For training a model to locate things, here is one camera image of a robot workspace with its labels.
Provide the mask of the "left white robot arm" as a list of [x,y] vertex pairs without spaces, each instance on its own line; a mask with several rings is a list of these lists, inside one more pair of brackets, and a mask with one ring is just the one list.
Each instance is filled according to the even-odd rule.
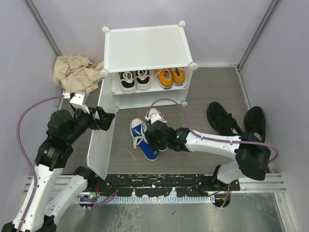
[[35,176],[16,218],[4,224],[4,232],[54,232],[69,205],[82,191],[92,191],[97,185],[95,173],[83,166],[76,169],[69,183],[50,201],[58,177],[73,153],[73,143],[87,130],[107,131],[115,117],[101,107],[88,113],[75,109],[55,111],[47,124],[47,138],[38,149]]

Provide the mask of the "black shoe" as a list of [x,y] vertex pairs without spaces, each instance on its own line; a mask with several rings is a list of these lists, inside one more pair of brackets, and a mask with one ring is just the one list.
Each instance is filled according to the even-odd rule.
[[244,117],[246,131],[253,133],[262,143],[266,139],[266,120],[261,107],[254,106],[247,111]]
[[222,136],[236,136],[243,133],[237,121],[221,104],[211,102],[206,110],[207,120],[211,127]]

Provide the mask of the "blue sneaker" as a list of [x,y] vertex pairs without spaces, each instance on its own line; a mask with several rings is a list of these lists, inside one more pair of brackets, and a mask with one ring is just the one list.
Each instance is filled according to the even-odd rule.
[[154,137],[150,133],[151,126],[157,122],[160,121],[162,123],[167,123],[167,121],[164,119],[163,115],[159,110],[156,108],[151,108],[145,116],[146,125],[147,125],[147,131],[146,131],[146,140],[149,144],[150,150],[155,152],[164,152],[168,149],[167,146],[162,146],[159,143],[155,142]]
[[133,138],[133,147],[139,147],[144,156],[149,161],[155,161],[159,157],[158,151],[153,152],[147,142],[145,133],[147,131],[146,124],[140,118],[134,118],[130,122],[130,133]]

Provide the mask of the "orange sneaker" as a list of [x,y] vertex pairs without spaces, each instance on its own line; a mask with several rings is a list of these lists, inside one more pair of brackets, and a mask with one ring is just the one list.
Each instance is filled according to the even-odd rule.
[[171,89],[173,86],[171,72],[168,68],[154,70],[154,78],[158,79],[163,89]]
[[182,86],[185,83],[185,74],[183,68],[171,69],[172,80],[176,86]]

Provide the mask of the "black white sneaker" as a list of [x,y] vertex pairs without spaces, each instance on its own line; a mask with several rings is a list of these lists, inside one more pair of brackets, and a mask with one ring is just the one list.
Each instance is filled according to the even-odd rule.
[[132,72],[120,72],[121,89],[124,94],[132,94],[136,92],[136,84]]
[[151,87],[149,70],[139,70],[135,72],[136,87],[140,90],[147,90]]

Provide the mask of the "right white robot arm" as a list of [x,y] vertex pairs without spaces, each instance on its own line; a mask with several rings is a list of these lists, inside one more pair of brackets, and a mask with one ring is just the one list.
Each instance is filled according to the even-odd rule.
[[270,150],[250,132],[241,136],[219,136],[189,128],[173,128],[162,121],[151,124],[145,137],[153,151],[169,148],[175,152],[206,152],[231,159],[216,166],[211,177],[216,190],[227,190],[240,178],[263,181],[267,173]]

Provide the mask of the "white cabinet door panel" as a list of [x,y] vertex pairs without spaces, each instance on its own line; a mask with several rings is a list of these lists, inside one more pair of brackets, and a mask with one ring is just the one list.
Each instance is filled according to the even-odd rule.
[[[116,114],[115,107],[103,109],[106,113]],[[93,130],[87,153],[87,166],[101,179],[105,180],[109,166],[115,118],[107,131]]]

